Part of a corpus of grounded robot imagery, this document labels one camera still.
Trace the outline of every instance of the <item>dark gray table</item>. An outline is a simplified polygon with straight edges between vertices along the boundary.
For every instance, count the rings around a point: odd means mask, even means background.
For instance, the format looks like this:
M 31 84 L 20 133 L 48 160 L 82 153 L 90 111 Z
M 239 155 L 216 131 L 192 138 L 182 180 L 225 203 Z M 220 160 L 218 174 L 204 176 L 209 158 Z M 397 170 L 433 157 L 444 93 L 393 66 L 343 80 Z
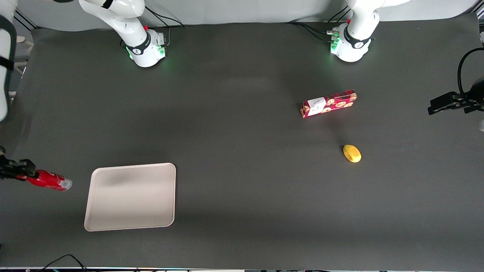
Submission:
M 426 109 L 482 46 L 475 15 L 380 23 L 357 63 L 284 24 L 173 29 L 148 69 L 113 31 L 33 34 L 0 140 L 74 185 L 0 182 L 0 266 L 484 270 L 484 115 Z M 353 107 L 300 117 L 348 89 Z M 92 171 L 161 162 L 178 169 L 172 226 L 84 230 Z

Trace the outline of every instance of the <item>yellow toy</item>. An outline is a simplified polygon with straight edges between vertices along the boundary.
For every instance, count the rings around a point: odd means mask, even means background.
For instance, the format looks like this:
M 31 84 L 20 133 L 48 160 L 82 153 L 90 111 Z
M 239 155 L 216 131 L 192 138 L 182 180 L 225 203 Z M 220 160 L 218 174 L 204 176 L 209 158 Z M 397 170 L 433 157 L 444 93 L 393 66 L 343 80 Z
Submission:
M 357 163 L 362 159 L 362 155 L 358 148 L 352 145 L 345 145 L 343 147 L 343 154 L 352 163 Z

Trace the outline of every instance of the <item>black cable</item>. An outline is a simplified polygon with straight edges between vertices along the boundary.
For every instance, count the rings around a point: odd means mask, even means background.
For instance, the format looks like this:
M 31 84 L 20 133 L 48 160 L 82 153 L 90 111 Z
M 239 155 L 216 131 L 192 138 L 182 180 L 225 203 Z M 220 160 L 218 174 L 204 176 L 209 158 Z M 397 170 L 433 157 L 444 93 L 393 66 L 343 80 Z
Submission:
M 167 24 L 165 21 L 163 21 L 163 19 L 162 19 L 162 18 L 160 18 L 160 17 L 156 16 L 157 14 L 156 14 L 154 11 L 152 11 L 152 10 L 151 10 L 151 9 L 149 9 L 148 7 L 146 7 L 146 9 L 147 9 L 149 12 L 151 12 L 151 14 L 153 14 L 153 16 L 155 16 L 155 17 L 156 17 L 158 20 L 160 20 L 162 23 L 164 23 L 164 24 L 165 24 L 165 26 L 166 26 L 167 28 L 170 28 L 170 26 L 169 26 L 169 25 L 168 25 L 168 24 Z
M 348 6 L 346 6 L 344 9 L 342 9 L 340 12 L 336 13 L 335 15 L 333 15 L 333 17 L 331 17 L 331 19 L 328 20 L 328 23 L 331 22 L 331 20 L 333 20 L 333 18 L 335 18 L 336 16 L 338 16 L 338 14 L 342 13 L 343 11 L 345 11 L 345 9 L 347 8 Z
M 154 12 L 153 10 L 151 10 L 149 7 L 146 7 L 146 9 L 147 9 L 149 12 L 151 12 L 153 15 L 158 15 L 158 16 L 160 16 L 161 18 L 165 18 L 165 19 L 168 19 L 168 20 L 175 21 L 175 22 L 179 23 L 179 24 L 180 24 L 182 27 L 185 27 L 185 25 L 184 25 L 182 22 L 178 21 L 178 20 L 175 20 L 175 19 L 170 18 L 170 17 L 163 16 L 163 15 L 159 15 L 158 13 Z
M 346 15 L 346 14 L 347 14 L 347 13 L 348 13 L 350 10 L 351 10 L 351 9 L 347 10 L 347 11 L 345 12 L 345 14 L 343 14 L 343 16 L 339 17 L 338 22 L 339 22 L 339 21 L 341 21 L 341 19 L 343 19 L 343 17 L 344 17 L 344 16 L 345 16 L 345 15 Z
M 319 36 L 317 36 L 316 34 L 314 34 L 314 32 L 312 32 L 309 28 L 306 28 L 305 26 L 302 26 L 305 30 L 307 30 L 309 33 L 311 33 L 311 35 L 313 35 L 316 39 L 320 40 L 320 41 L 327 41 L 326 39 L 323 39 Z
M 14 16 L 14 19 L 17 20 L 17 22 L 19 22 L 22 26 L 24 26 L 25 28 L 27 28 L 27 30 L 30 32 L 31 30 L 26 26 L 24 25 L 24 23 L 22 23 L 17 17 Z
M 290 21 L 290 22 L 287 22 L 286 24 L 290 24 L 290 25 L 296 25 L 296 26 L 301 26 L 302 28 L 304 28 L 305 30 L 307 30 L 309 33 L 311 33 L 311 35 L 313 35 L 316 39 L 320 40 L 320 41 L 327 41 L 326 39 L 323 39 L 319 36 L 317 36 L 314 32 L 312 32 L 311 30 L 317 32 L 317 33 L 324 33 L 320 30 L 317 30 L 309 25 L 306 25 L 304 23 L 299 23 L 299 22 L 294 22 L 294 21 Z
M 290 22 L 287 22 L 286 24 L 290 24 L 290 25 L 300 25 L 300 26 L 304 26 L 304 27 L 310 28 L 312 31 L 326 34 L 326 31 L 317 30 L 317 29 L 313 28 L 312 26 L 310 26 L 308 24 L 305 24 L 305 23 L 290 21 Z
M 474 48 L 473 50 L 467 52 L 463 57 L 462 59 L 460 60 L 459 62 L 459 66 L 457 68 L 457 86 L 459 87 L 459 92 L 460 92 L 460 96 L 462 96 L 462 98 L 467 102 L 467 104 L 475 109 L 475 110 L 478 110 L 478 111 L 484 111 L 483 108 L 481 107 L 478 107 L 476 105 L 474 105 L 474 103 L 471 103 L 469 101 L 469 98 L 467 98 L 466 94 L 464 93 L 464 90 L 462 89 L 462 79 L 461 79 L 461 72 L 462 72 L 462 65 L 464 64 L 464 61 L 466 60 L 467 56 L 470 55 L 472 52 L 475 52 L 475 51 L 481 51 L 481 50 L 484 50 L 484 47 L 478 47 L 478 48 Z
M 27 23 L 29 23 L 29 25 L 31 25 L 34 29 L 39 29 L 38 27 L 36 27 L 34 24 L 32 24 L 29 20 L 27 20 L 27 18 L 25 18 L 20 12 L 18 11 L 15 11 L 18 15 L 20 15 L 20 17 L 22 17 Z
M 81 263 L 81 262 L 80 262 L 80 261 L 79 261 L 79 260 L 78 260 L 76 257 L 74 257 L 74 255 L 72 255 L 72 254 L 66 254 L 66 255 L 64 255 L 64 256 L 62 256 L 62 257 L 60 257 L 60 258 L 57 258 L 57 259 L 56 259 L 56 260 L 54 260 L 54 261 L 49 262 L 49 263 L 48 263 L 46 266 L 44 266 L 44 268 L 40 269 L 40 271 L 44 271 L 44 270 L 45 270 L 47 267 L 49 267 L 51 264 L 55 263 L 56 261 L 58 261 L 58 260 L 60 260 L 60 259 L 62 259 L 62 258 L 64 258 L 64 257 L 67 257 L 67 256 L 70 256 L 70 257 L 72 257 L 74 260 L 76 260 L 76 262 L 79 264 L 79 266 L 82 268 L 82 270 L 83 270 L 84 272 L 86 272 L 86 271 L 87 271 L 87 268 L 86 268 L 86 267 L 85 267 L 85 266 L 84 266 L 84 265 L 83 265 L 83 264 L 82 264 L 82 263 Z

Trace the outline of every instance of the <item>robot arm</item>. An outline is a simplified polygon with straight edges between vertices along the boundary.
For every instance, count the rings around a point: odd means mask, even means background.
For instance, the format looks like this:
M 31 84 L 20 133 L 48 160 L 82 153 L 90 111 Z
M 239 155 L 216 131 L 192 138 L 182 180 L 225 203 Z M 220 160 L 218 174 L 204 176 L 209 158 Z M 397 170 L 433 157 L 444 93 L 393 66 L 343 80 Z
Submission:
M 328 31 L 333 35 L 330 53 L 347 62 L 355 62 L 368 52 L 371 34 L 380 22 L 378 8 L 397 6 L 410 0 L 347 0 L 353 11 L 351 22 Z
M 14 69 L 15 41 L 17 33 L 12 24 L 17 0 L 3 0 L 0 4 L 0 85 L 3 97 L 0 97 L 0 121 L 5 119 L 8 111 L 8 85 Z
M 0 0 L 0 121 L 8 112 L 8 85 L 13 70 L 16 31 L 12 24 L 18 0 Z M 71 2 L 73 0 L 53 0 Z M 141 67 L 155 65 L 165 57 L 163 34 L 145 29 L 138 18 L 145 10 L 144 0 L 79 0 L 81 7 L 110 25 L 126 43 L 126 50 Z
M 79 0 L 79 4 L 119 34 L 138 66 L 150 67 L 165 57 L 164 35 L 145 29 L 137 18 L 145 10 L 144 0 Z

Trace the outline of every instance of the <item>white tray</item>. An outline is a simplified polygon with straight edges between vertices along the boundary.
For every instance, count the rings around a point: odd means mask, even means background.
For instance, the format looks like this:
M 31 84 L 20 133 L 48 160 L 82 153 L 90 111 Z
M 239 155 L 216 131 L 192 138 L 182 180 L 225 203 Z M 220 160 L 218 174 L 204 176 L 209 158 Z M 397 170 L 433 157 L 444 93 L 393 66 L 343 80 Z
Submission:
M 167 227 L 175 220 L 176 168 L 171 163 L 96 169 L 91 176 L 87 231 Z

